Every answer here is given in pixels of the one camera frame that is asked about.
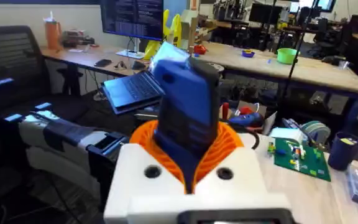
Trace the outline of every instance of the open laptop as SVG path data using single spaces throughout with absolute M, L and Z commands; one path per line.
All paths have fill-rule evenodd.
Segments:
M 102 83 L 102 89 L 116 114 L 156 104 L 163 93 L 154 79 L 153 70 L 161 59 L 185 61 L 189 54 L 164 42 L 151 59 L 146 71 Z

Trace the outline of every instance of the blue mug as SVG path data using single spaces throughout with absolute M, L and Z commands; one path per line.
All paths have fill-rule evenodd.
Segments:
M 344 171 L 358 153 L 358 137 L 344 132 L 336 133 L 328 164 L 333 169 Z

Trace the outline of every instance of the red object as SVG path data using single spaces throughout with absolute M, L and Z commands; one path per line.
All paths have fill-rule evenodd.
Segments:
M 206 48 L 204 47 L 204 45 L 199 44 L 194 46 L 194 53 L 196 54 L 205 54 L 206 52 Z
M 248 106 L 243 106 L 240 109 L 240 115 L 247 115 L 247 114 L 251 114 L 251 113 L 253 113 L 253 111 Z
M 229 112 L 229 103 L 223 103 L 222 106 L 222 119 L 227 119 L 227 113 Z

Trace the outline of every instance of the pole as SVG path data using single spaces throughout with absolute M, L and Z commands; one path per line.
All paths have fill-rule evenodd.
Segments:
M 298 63 L 299 51 L 300 51 L 302 43 L 303 43 L 303 38 L 304 38 L 305 33 L 306 33 L 306 28 L 308 27 L 308 24 L 309 24 L 309 22 L 311 20 L 311 15 L 312 15 L 313 10 L 317 9 L 318 3 L 319 3 L 319 0 L 313 0 L 313 5 L 312 5 L 312 7 L 310 9 L 309 15 L 306 18 L 305 22 L 302 24 L 302 32 L 301 32 L 301 36 L 300 36 L 300 39 L 299 39 L 299 44 L 298 44 L 298 47 L 295 46 L 296 47 L 295 59 L 294 59 L 294 61 L 292 63 L 288 79 L 285 82 L 284 91 L 282 92 L 282 95 L 281 95 L 280 101 L 279 101 L 279 104 L 280 104 L 279 107 L 281 107 L 281 105 L 282 105 L 282 103 L 284 101 L 285 95 L 287 94 L 288 87 L 289 87 L 290 82 L 291 82 L 291 77 L 292 77 L 292 74 L 293 74 L 293 70 L 295 68 L 295 64 Z

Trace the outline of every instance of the monitor screen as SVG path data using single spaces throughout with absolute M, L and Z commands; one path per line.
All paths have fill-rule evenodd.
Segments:
M 162 40 L 163 0 L 100 0 L 103 32 Z
M 280 6 L 274 7 L 272 19 L 270 20 L 269 24 L 277 24 L 282 9 L 283 7 Z M 267 23 L 271 10 L 272 6 L 270 5 L 253 4 L 251 13 L 249 14 L 249 20 L 252 22 Z
M 297 13 L 299 10 L 299 3 L 298 2 L 291 2 L 290 12 Z

